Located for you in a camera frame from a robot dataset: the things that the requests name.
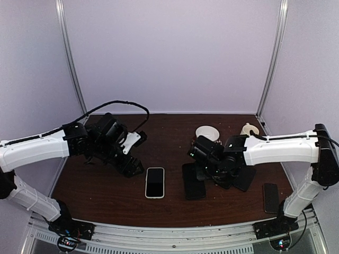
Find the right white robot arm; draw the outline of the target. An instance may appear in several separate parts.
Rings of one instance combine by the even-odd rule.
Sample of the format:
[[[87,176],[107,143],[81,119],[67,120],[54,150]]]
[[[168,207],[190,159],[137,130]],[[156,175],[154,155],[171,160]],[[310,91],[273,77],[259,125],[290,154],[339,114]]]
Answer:
[[[316,124],[312,130],[291,135],[234,135],[224,146],[198,136],[188,155],[196,160],[203,174],[225,188],[250,175],[249,170],[255,165],[308,162],[304,180],[283,201],[280,215],[272,221],[272,230],[281,234],[322,189],[338,183],[337,146],[326,126]]]

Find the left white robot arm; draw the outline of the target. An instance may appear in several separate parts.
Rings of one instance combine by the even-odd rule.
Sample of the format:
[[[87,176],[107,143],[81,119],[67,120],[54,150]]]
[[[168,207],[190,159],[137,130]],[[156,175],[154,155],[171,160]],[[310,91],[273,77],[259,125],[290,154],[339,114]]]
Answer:
[[[112,165],[130,178],[144,172],[141,161],[130,153],[132,147],[145,142],[145,132],[128,132],[124,125],[75,123],[19,140],[1,142],[1,199],[13,200],[28,211],[55,223],[65,235],[76,231],[76,223],[67,205],[41,194],[26,184],[14,170],[35,162],[74,156],[93,158]]]

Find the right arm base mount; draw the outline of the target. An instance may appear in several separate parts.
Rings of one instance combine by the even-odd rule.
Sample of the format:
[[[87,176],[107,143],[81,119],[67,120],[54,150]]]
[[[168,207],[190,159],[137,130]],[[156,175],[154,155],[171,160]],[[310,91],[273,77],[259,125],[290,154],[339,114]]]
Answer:
[[[281,222],[276,219],[253,224],[256,239],[269,239],[270,246],[273,250],[283,252],[292,247],[291,231],[299,229],[296,221]]]

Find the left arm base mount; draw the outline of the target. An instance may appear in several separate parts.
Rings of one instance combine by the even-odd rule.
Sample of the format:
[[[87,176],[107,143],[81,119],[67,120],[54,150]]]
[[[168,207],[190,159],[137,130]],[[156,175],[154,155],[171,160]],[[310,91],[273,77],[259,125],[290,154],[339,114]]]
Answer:
[[[48,229],[58,235],[57,247],[61,252],[69,253],[84,245],[83,240],[91,240],[95,225],[74,220],[69,228],[47,221]]]

